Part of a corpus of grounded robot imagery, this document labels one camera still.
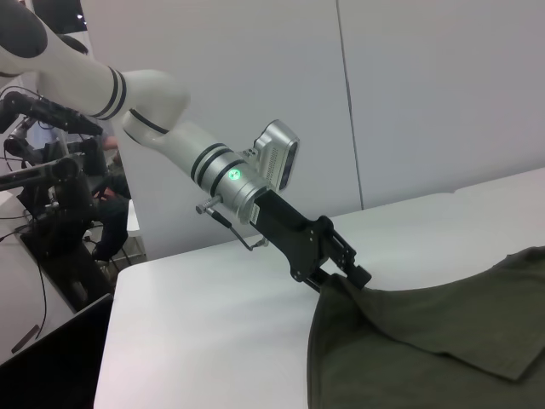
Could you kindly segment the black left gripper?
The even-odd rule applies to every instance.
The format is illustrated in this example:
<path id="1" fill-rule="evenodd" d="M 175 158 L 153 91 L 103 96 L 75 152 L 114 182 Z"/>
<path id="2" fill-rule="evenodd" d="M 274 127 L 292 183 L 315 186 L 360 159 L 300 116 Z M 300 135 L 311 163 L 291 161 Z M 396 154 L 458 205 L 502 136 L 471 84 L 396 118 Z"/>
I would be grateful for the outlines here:
<path id="1" fill-rule="evenodd" d="M 328 217 L 309 220 L 272 190 L 259 196 L 255 205 L 258 216 L 250 225 L 286 257 L 295 281 L 320 293 L 324 284 L 338 276 L 321 268 L 327 260 L 359 290 L 371 280 L 371 274 L 356 263 L 355 249 Z"/>

